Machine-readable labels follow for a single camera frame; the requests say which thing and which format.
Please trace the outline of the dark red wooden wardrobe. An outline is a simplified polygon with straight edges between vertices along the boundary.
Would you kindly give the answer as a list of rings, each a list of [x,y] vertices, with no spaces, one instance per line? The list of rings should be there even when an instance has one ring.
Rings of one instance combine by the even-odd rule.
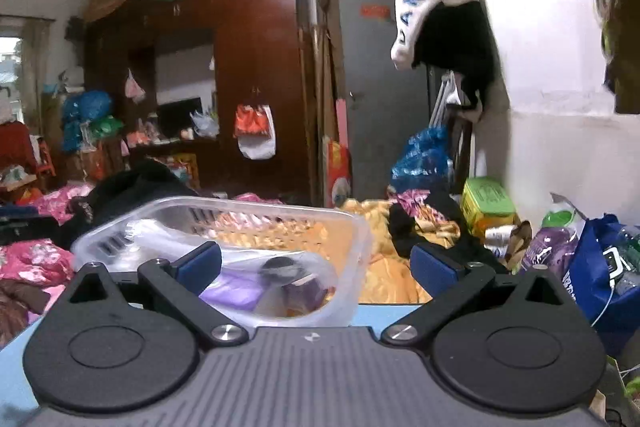
[[[160,54],[202,46],[219,133],[191,142],[204,188],[318,202],[308,0],[127,0],[85,32],[85,86],[108,93],[127,132],[160,106]],[[265,105],[276,153],[251,160],[234,135],[240,106]]]

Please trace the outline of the bagged socks bundle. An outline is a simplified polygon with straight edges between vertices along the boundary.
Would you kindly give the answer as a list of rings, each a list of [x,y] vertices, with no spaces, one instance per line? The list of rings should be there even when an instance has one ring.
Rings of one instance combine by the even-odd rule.
[[[166,255],[171,260],[176,260],[190,253],[190,251],[205,242],[203,237],[165,227],[165,225],[160,224],[160,221],[154,219],[131,221],[127,225],[126,233],[137,246]],[[259,269],[267,260],[273,257],[310,253],[310,251],[267,251],[267,249],[226,245],[222,245],[220,250],[220,273],[229,271],[242,274],[243,277],[259,278]]]

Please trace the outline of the pink floral bedding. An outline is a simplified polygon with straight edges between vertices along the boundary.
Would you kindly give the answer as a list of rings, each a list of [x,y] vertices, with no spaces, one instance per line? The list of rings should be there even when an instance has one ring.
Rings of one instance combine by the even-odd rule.
[[[52,217],[58,225],[70,220],[70,201],[86,196],[91,184],[67,184],[34,199],[38,215]],[[47,312],[73,278],[73,255],[53,239],[27,239],[1,247],[1,295],[21,303],[29,321]]]

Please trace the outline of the blue shopping bag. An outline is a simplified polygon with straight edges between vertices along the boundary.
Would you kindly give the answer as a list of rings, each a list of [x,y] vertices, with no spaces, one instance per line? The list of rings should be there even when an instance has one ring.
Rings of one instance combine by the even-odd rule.
[[[617,295],[610,286],[604,257],[623,225],[615,215],[586,222],[570,267],[563,277],[567,292],[598,333],[608,355],[616,357],[639,328],[639,288]]]

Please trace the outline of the grey door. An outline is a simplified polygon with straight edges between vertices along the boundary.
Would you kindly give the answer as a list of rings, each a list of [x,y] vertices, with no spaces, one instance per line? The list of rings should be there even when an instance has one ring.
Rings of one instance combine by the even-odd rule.
[[[409,138],[430,119],[424,67],[398,70],[395,0],[337,0],[342,36],[352,196],[378,199]]]

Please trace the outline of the white black hanging jacket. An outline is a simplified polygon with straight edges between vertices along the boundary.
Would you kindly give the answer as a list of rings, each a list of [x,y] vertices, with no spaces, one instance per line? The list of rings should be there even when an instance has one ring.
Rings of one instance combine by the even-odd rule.
[[[483,0],[395,0],[398,70],[420,65],[454,74],[446,107],[471,122],[482,118],[499,61]]]

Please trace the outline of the white plastic basket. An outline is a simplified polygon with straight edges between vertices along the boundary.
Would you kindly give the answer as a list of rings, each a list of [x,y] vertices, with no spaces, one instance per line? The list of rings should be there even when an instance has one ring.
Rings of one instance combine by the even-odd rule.
[[[208,239],[204,232],[221,213],[228,211],[268,217],[308,218],[348,225],[352,231],[352,243],[345,254],[330,259],[322,256],[333,265],[337,284],[317,311],[297,317],[274,317],[262,312],[262,305],[267,303],[265,298],[255,312],[226,309],[218,310],[219,312],[248,331],[254,331],[260,326],[340,327],[349,324],[357,309],[370,261],[372,234],[363,218],[333,209],[188,196],[157,199],[78,237],[70,247],[74,255],[74,267],[80,269],[86,263],[95,261],[103,263],[111,272],[134,272],[139,265],[151,259],[175,261],[151,249],[137,246],[127,236],[129,222],[140,219],[160,221],[165,227],[203,237],[205,242],[212,241],[221,247],[224,244]]]

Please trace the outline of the purple tissue pack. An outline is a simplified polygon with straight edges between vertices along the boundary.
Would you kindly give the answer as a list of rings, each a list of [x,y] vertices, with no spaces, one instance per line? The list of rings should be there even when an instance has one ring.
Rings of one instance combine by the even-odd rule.
[[[200,299],[219,311],[255,312],[268,289],[269,284],[259,277],[224,271],[201,292]]]

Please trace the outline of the yellow blanket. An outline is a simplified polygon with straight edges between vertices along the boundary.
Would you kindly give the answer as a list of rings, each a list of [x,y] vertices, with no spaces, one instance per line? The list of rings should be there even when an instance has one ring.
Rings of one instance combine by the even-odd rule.
[[[420,305],[431,300],[411,275],[413,246],[425,244],[449,249],[461,237],[457,222],[426,202],[412,208],[397,200],[349,199],[341,210],[366,219],[373,236],[372,255],[359,301],[364,305]]]

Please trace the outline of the green lidded box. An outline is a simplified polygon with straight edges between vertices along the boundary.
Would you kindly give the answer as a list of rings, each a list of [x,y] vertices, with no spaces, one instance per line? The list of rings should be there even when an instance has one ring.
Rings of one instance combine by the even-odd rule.
[[[508,193],[488,176],[465,181],[460,198],[462,215],[472,235],[482,239],[488,229],[514,225],[516,209]]]

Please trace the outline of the red white hanging bag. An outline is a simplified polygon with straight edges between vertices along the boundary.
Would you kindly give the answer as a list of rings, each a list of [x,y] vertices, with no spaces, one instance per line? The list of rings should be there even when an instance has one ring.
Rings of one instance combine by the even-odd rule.
[[[235,111],[233,136],[245,158],[273,158],[277,152],[277,137],[270,106],[239,105]]]

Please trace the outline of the small purple tissue packet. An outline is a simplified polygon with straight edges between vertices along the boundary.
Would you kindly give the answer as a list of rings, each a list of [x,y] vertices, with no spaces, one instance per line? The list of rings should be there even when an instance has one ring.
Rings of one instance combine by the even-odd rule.
[[[337,284],[329,261],[311,253],[277,256],[259,269],[266,285],[262,312],[274,317],[297,317],[317,311]]]

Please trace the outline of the blue plastic bag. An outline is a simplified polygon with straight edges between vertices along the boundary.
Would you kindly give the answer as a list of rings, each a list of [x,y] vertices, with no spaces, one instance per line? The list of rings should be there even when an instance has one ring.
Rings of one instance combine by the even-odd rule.
[[[390,169],[390,186],[397,193],[447,188],[450,164],[447,128],[425,128],[408,140],[401,158]]]

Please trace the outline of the white orange medicine box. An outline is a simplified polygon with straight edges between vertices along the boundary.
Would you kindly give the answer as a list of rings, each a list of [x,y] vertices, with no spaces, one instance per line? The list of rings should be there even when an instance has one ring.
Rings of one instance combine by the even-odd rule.
[[[348,225],[308,218],[223,212],[204,232],[218,243],[268,251],[310,251],[326,259],[349,251],[352,231]]]

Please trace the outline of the window curtains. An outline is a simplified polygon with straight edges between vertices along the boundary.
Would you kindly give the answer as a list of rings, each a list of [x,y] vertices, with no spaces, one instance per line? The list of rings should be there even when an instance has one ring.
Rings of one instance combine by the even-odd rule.
[[[41,92],[47,80],[50,20],[30,18],[22,32],[21,102],[24,123],[32,134],[42,131]]]

